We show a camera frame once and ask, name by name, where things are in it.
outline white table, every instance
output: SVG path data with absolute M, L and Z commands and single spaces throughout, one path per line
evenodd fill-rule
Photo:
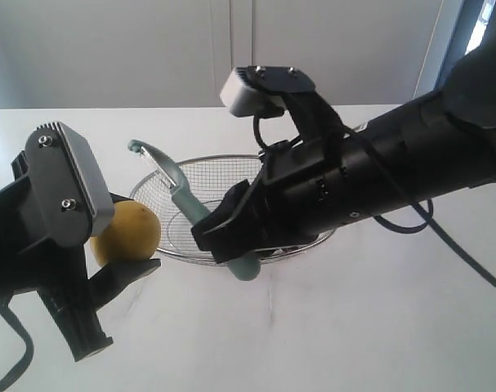
M 388 109 L 340 112 L 356 125 Z M 257 151 L 250 120 L 224 109 L 0 111 L 0 188 L 29 133 L 52 120 L 88 139 L 108 186 L 125 195 L 148 171 L 126 150 L 131 138 L 175 159 Z M 275 140 L 295 132 L 288 118 L 261 127 Z M 496 274 L 496 185 L 438 198 L 436 217 Z M 418 222 L 409 210 L 392 218 Z M 87 263 L 97 271 L 89 249 Z M 99 312 L 115 343 L 80 363 L 35 293 L 12 309 L 35 343 L 14 391 L 496 390 L 496 291 L 430 230 L 402 236 L 371 220 L 251 283 L 163 257 Z M 0 377 L 22 350 L 0 318 Z

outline robotic arm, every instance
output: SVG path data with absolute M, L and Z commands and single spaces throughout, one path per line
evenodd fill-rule
M 357 131 L 293 68 L 235 69 L 221 98 L 233 115 L 253 116 L 263 166 L 192 229 L 218 262 L 306 244 L 327 229 L 411 205 L 477 272 L 496 280 L 418 204 L 496 182 L 496 39 L 460 60 L 443 88 Z M 259 120 L 285 109 L 299 136 L 265 145 Z

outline yellow lemon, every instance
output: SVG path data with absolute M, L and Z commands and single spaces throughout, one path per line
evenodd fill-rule
M 102 267 L 111 261 L 139 261 L 152 257 L 160 241 L 160 222 L 144 204 L 115 203 L 114 218 L 90 245 Z

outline screw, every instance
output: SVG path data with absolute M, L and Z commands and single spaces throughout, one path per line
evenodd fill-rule
M 64 210 L 74 210 L 77 206 L 77 201 L 74 198 L 65 198 L 62 202 L 60 202 L 60 207 Z
M 265 71 L 266 71 L 266 67 L 261 67 L 260 65 L 257 65 L 257 67 L 255 68 L 255 74 L 257 74 L 257 76 L 260 77 L 264 76 Z
M 40 145 L 41 147 L 49 147 L 52 141 L 53 139 L 51 138 L 51 136 L 42 135 L 38 138 L 38 145 Z

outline wire mesh strainer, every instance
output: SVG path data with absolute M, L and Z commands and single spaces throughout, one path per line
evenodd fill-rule
M 261 169 L 255 155 L 219 155 L 190 159 L 178 163 L 191 185 L 192 193 L 210 210 L 221 202 L 224 194 L 242 180 L 252 182 Z M 131 198 L 145 204 L 160 220 L 162 236 L 158 251 L 179 260 L 201 265 L 218 265 L 211 252 L 199 250 L 191 235 L 191 223 L 172 202 L 172 196 L 163 176 L 154 171 L 142 179 L 131 193 Z M 281 260 L 326 240 L 333 231 L 322 233 L 313 243 L 302 247 L 280 249 L 268 257 L 267 264 Z

